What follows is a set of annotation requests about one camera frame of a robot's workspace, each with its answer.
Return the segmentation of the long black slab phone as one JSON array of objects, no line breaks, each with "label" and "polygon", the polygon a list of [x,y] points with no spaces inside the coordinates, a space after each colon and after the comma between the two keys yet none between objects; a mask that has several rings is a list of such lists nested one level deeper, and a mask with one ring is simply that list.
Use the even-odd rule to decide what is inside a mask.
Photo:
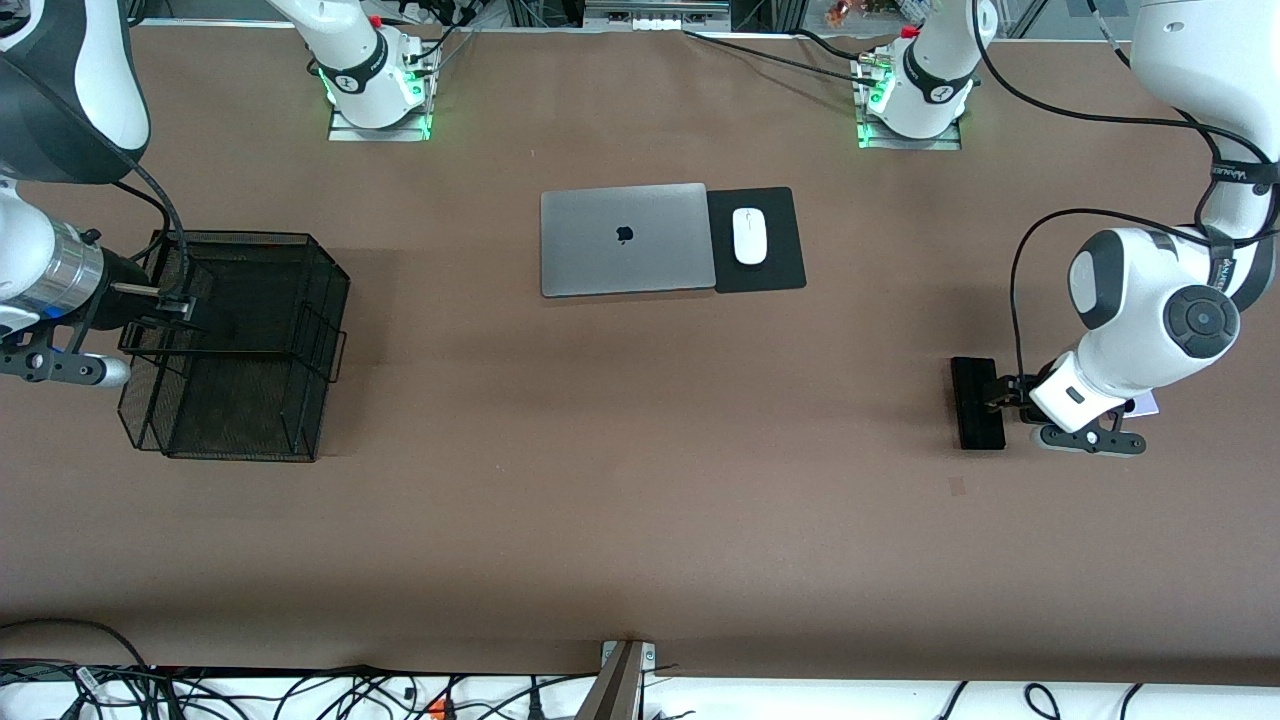
[{"label": "long black slab phone", "polygon": [[1002,451],[1006,448],[1004,414],[992,406],[989,389],[996,395],[1004,388],[995,360],[991,357],[956,356],[948,360],[954,389],[959,446],[966,451]]}]

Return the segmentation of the black mouse pad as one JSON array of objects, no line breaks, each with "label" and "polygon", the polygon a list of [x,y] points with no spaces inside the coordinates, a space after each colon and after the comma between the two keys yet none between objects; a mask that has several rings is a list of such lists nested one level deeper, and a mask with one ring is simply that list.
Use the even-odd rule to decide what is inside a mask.
[{"label": "black mouse pad", "polygon": [[[791,188],[712,190],[707,201],[718,293],[799,290],[806,286]],[[742,266],[733,259],[731,217],[736,208],[758,208],[765,214],[769,247],[767,259],[759,266]]]}]

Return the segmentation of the white computer mouse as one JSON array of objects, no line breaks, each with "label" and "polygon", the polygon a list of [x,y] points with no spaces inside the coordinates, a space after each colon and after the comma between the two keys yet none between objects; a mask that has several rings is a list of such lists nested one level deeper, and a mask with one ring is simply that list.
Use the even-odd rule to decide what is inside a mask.
[{"label": "white computer mouse", "polygon": [[765,214],[758,208],[736,208],[731,217],[733,259],[742,266],[759,266],[768,255]]}]

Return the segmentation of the silver closed laptop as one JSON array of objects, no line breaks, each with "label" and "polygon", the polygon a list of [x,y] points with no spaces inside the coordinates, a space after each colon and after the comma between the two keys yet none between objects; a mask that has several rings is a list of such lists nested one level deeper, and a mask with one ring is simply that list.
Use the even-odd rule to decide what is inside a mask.
[{"label": "silver closed laptop", "polygon": [[703,183],[547,191],[540,243],[545,299],[716,286]]}]

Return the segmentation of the grey power strip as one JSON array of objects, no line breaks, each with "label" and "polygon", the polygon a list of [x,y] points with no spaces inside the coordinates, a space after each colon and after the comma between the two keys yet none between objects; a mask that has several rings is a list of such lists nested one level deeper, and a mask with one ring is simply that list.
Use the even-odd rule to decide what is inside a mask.
[{"label": "grey power strip", "polygon": [[582,0],[581,27],[605,32],[730,32],[730,0]]}]

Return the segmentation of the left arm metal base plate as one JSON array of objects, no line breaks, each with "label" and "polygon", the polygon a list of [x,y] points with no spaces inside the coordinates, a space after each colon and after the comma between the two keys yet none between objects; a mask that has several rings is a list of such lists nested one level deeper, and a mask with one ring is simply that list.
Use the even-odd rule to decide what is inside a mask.
[{"label": "left arm metal base plate", "polygon": [[850,61],[858,147],[952,151],[963,146],[960,118],[974,83],[919,86],[897,58],[861,53]]}]

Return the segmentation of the grey metal table bracket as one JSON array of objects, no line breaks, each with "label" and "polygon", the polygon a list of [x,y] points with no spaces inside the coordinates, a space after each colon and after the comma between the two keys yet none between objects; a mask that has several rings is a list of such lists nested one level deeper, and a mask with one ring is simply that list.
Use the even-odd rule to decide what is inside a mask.
[{"label": "grey metal table bracket", "polygon": [[657,648],[646,641],[607,641],[596,674],[573,720],[643,720],[643,688],[657,670]]}]

